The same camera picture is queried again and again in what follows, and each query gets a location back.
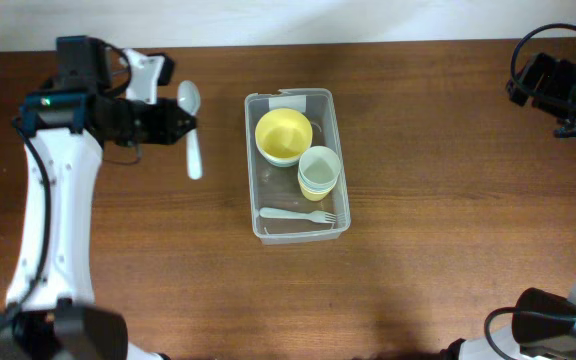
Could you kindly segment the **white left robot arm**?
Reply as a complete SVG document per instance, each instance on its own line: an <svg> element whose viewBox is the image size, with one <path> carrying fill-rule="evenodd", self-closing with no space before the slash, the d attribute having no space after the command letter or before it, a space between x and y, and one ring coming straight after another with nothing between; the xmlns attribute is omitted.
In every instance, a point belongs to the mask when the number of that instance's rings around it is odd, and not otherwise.
<svg viewBox="0 0 576 360"><path fill-rule="evenodd" d="M106 143L140 148L186 143L187 173L203 174L201 98L167 85L174 61L90 36L56 41L57 72L29 93L13 125L27 159L19 258L0 311L0 359L145 359L125 319L100 308L90 275L92 200Z"/></svg>

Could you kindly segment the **white plastic cup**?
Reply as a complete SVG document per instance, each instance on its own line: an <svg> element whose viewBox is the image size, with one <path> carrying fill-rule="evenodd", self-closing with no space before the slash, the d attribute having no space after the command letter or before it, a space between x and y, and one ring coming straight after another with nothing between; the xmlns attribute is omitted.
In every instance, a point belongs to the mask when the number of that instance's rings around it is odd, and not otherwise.
<svg viewBox="0 0 576 360"><path fill-rule="evenodd" d="M312 189L327 189L332 187L342 170L342 164L337 153L325 146L309 148L301 156L298 163L298 177Z"/></svg>

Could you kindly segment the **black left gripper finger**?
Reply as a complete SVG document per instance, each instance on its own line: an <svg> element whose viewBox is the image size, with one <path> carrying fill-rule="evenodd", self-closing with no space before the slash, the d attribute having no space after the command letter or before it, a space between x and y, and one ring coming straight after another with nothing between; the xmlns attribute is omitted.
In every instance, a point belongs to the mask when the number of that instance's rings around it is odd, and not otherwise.
<svg viewBox="0 0 576 360"><path fill-rule="evenodd" d="M179 141L189 132L196 129L197 129L197 121L195 119L178 120L175 125L175 141Z"/></svg>
<svg viewBox="0 0 576 360"><path fill-rule="evenodd" d="M177 99L167 100L167 120L170 123L195 123L196 117L179 106Z"/></svg>

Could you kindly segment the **white plastic fork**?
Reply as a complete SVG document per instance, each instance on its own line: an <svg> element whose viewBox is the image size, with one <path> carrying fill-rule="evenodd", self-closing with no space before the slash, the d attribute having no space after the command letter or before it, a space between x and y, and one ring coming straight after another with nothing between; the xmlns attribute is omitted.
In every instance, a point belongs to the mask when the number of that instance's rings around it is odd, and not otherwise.
<svg viewBox="0 0 576 360"><path fill-rule="evenodd" d="M259 215L266 219L307 220L318 224L333 224L337 222L337 216L335 214L321 210L312 211L310 213L302 213L264 207L259 210Z"/></svg>

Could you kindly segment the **yellow plastic bowl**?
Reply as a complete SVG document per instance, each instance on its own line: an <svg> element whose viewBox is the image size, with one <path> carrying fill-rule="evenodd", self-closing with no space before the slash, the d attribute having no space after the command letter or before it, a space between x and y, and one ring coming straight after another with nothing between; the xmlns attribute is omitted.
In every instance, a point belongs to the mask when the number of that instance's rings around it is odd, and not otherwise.
<svg viewBox="0 0 576 360"><path fill-rule="evenodd" d="M255 131L256 146L273 156L287 158L301 155L313 141L313 128L308 118L290 108L278 108L264 114Z"/></svg>

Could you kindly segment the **green plastic cup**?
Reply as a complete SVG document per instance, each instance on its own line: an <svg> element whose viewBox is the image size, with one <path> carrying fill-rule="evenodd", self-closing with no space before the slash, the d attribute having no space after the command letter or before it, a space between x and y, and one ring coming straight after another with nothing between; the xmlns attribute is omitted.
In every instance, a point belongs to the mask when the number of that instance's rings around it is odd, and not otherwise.
<svg viewBox="0 0 576 360"><path fill-rule="evenodd" d="M336 177L331 182L325 184L315 184L307 180L302 173L298 173L297 178L301 190L312 194L328 193L336 186L338 182L338 177Z"/></svg>

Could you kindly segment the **yellow plastic cup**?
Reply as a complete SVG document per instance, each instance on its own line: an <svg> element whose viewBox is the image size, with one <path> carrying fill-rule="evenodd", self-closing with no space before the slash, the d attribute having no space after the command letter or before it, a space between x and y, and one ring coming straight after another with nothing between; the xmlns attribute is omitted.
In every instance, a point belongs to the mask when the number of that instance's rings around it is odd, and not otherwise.
<svg viewBox="0 0 576 360"><path fill-rule="evenodd" d="M317 202L323 200L331 191L332 187L323 190L312 189L303 183L299 184L302 195L309 201Z"/></svg>

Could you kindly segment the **white plastic spoon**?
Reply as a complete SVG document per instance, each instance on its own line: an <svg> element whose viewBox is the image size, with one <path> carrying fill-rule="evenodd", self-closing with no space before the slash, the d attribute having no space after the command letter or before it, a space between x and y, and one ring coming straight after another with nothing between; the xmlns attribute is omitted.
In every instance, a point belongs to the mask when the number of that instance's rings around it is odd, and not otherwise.
<svg viewBox="0 0 576 360"><path fill-rule="evenodd" d="M201 107L197 86L190 80L182 81L178 87L177 101L182 110L195 117ZM197 128L189 131L185 138L187 173L190 179L199 180L203 176L203 166Z"/></svg>

